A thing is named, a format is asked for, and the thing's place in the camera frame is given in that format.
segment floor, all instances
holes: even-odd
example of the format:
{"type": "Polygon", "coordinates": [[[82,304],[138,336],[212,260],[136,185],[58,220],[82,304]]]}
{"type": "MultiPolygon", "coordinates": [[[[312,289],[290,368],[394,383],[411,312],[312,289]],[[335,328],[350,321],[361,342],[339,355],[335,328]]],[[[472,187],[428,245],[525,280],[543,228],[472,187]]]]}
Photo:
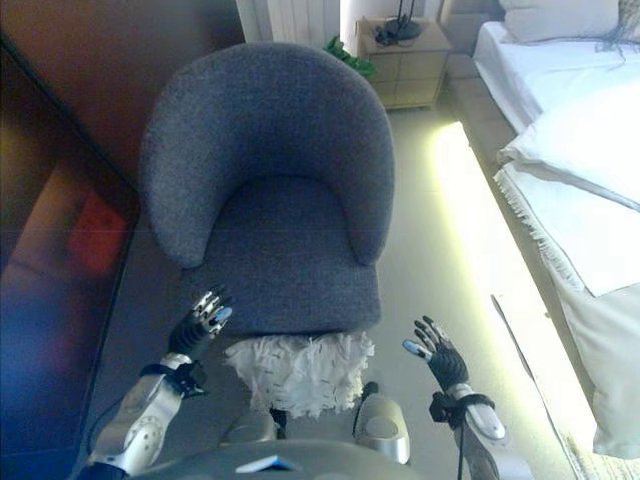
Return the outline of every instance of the floor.
{"type": "MultiPolygon", "coordinates": [[[[451,120],[446,115],[409,110],[391,113],[390,120],[397,193],[391,232],[378,265],[383,319],[369,332],[376,355],[365,380],[377,381],[402,407],[411,436],[413,468],[424,472],[425,478],[455,478],[458,450],[452,432],[428,416],[437,384],[424,363],[401,347],[402,340],[412,336],[413,320],[428,314],[441,323],[462,352],[471,385],[495,401],[535,478],[575,478],[535,385],[489,300],[489,293],[494,293],[509,301],[516,287],[509,278],[502,283],[496,280],[499,264],[507,262],[511,268],[513,262],[491,250],[493,229],[485,223],[486,215],[477,211],[474,192],[480,189],[481,195],[490,196],[484,177],[469,157],[464,140],[459,136],[451,140],[459,130],[447,127],[451,120]],[[458,154],[461,163],[449,161],[458,154]],[[466,220],[464,212],[471,213],[466,220]],[[479,250],[482,246],[489,250],[479,250]]],[[[167,308],[177,273],[142,219],[115,306],[88,424],[133,385],[142,366],[162,356],[168,332],[184,313],[167,308]]],[[[228,340],[220,339],[203,359],[211,394],[183,404],[159,461],[213,447],[247,407],[248,391],[222,365],[222,352],[228,345],[228,340]]],[[[291,438],[348,440],[352,422],[353,412],[324,414],[318,420],[290,421],[288,434],[291,438]]]]}

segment green plant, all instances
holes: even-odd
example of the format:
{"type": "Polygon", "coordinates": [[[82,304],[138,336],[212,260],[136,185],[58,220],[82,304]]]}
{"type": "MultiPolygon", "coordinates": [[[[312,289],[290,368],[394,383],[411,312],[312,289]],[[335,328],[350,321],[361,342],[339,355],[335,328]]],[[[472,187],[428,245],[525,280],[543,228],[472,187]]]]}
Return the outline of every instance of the green plant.
{"type": "Polygon", "coordinates": [[[378,73],[378,70],[373,63],[368,60],[363,60],[362,58],[351,56],[349,52],[344,49],[344,43],[340,41],[340,37],[338,35],[329,41],[325,47],[325,51],[329,52],[338,60],[342,60],[363,77],[370,77],[371,75],[378,73]]]}

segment lamp base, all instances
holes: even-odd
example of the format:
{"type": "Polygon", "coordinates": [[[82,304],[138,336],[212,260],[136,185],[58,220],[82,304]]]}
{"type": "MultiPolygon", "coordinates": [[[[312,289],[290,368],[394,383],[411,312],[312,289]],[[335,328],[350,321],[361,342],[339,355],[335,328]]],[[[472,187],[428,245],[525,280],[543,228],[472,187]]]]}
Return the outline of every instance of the lamp base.
{"type": "Polygon", "coordinates": [[[413,40],[414,38],[418,38],[422,33],[420,25],[407,19],[406,15],[404,15],[400,21],[397,19],[389,20],[384,24],[384,30],[398,42],[413,40]]]}

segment armchair seat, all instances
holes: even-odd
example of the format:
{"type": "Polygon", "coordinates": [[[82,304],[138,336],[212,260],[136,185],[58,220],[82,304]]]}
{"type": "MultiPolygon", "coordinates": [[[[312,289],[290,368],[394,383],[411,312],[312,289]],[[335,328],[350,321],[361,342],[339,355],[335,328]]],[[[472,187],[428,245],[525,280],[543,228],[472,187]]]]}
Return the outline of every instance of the armchair seat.
{"type": "Polygon", "coordinates": [[[230,197],[205,259],[186,269],[181,304],[225,283],[237,299],[230,334],[367,328],[380,316],[374,266],[353,256],[338,198],[317,180],[263,177],[230,197]]]}

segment drawer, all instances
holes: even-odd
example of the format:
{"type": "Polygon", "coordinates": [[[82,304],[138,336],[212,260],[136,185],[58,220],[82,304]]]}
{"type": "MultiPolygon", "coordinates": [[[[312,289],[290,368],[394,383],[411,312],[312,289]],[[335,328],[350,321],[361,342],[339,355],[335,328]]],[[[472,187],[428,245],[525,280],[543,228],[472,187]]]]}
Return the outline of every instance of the drawer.
{"type": "Polygon", "coordinates": [[[378,94],[378,98],[385,107],[396,103],[396,82],[375,82],[371,86],[378,94]]]}
{"type": "Polygon", "coordinates": [[[371,77],[372,82],[386,82],[398,78],[400,55],[393,53],[371,55],[369,61],[378,69],[378,73],[371,77]]]}
{"type": "Polygon", "coordinates": [[[400,55],[399,80],[440,78],[447,59],[446,52],[416,52],[400,55]]]}
{"type": "Polygon", "coordinates": [[[439,82],[439,78],[397,82],[396,105],[432,105],[436,100],[439,82]]]}

